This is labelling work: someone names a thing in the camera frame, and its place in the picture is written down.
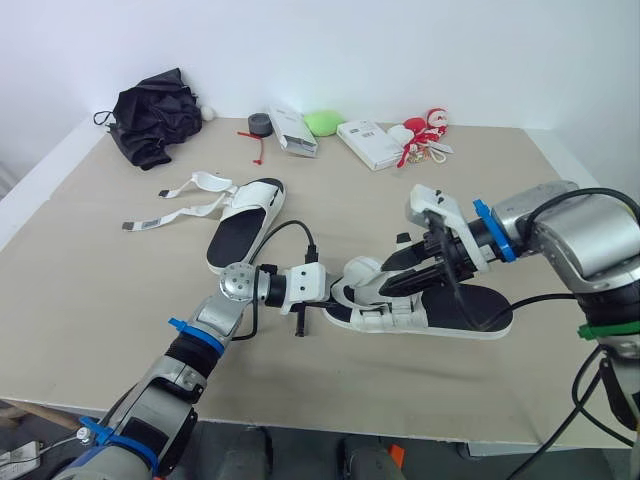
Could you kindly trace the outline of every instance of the white box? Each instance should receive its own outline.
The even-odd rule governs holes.
[[[302,115],[289,108],[269,107],[269,119],[285,152],[315,157],[318,143],[304,123]]]
[[[368,120],[343,123],[337,133],[371,170],[391,167],[402,158],[402,147]]]

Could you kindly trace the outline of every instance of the black umbrella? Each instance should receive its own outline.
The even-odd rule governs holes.
[[[196,97],[182,82],[178,68],[120,92],[113,112],[96,115],[101,113],[113,114],[116,121],[109,124],[109,133],[124,156],[143,170],[169,163],[165,145],[182,143],[202,128]],[[100,123],[96,115],[94,121]]]

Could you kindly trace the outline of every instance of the wooden table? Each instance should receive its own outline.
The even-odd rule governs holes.
[[[422,183],[489,205],[557,178],[518,129],[452,127],[455,154],[371,172],[336,137],[319,140],[316,159],[285,154],[270,137],[259,145],[236,135],[244,120],[217,119],[174,161],[148,172],[132,167],[105,136],[0,253],[0,397],[45,405],[107,409],[175,337],[166,321],[186,319],[217,281],[207,268],[213,218],[185,218],[160,229],[125,233],[124,220],[154,218],[214,194],[160,199],[195,170],[242,184],[275,177],[287,187],[276,223],[299,218],[313,230],[320,261],[341,271],[357,255],[386,258],[395,235],[418,227],[404,217],[411,187]],[[278,234],[260,260],[303,262],[305,238]],[[473,283],[509,300],[566,291],[542,257],[494,264]],[[249,328],[250,314],[241,327]],[[307,315],[308,336],[294,337],[295,315],[261,309],[259,335],[233,344],[198,404],[203,419],[402,437],[537,443],[571,410],[570,384],[593,348],[576,328],[573,302],[518,311],[497,341],[425,335],[362,334]],[[615,425],[603,391],[589,408]],[[560,444],[618,447],[583,419]]]

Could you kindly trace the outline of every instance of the white bracket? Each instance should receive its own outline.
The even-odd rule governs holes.
[[[483,273],[489,271],[489,264],[473,238],[458,202],[453,197],[442,193],[440,190],[433,190],[424,185],[416,185],[411,189],[411,194],[409,195],[407,218],[415,225],[428,228],[429,225],[424,216],[425,211],[441,215],[444,219],[444,224],[460,237],[476,269]]]

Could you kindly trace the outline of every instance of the green toy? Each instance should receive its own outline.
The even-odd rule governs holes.
[[[344,123],[344,118],[335,110],[321,110],[305,115],[304,123],[314,137],[328,137],[336,133],[338,125]]]

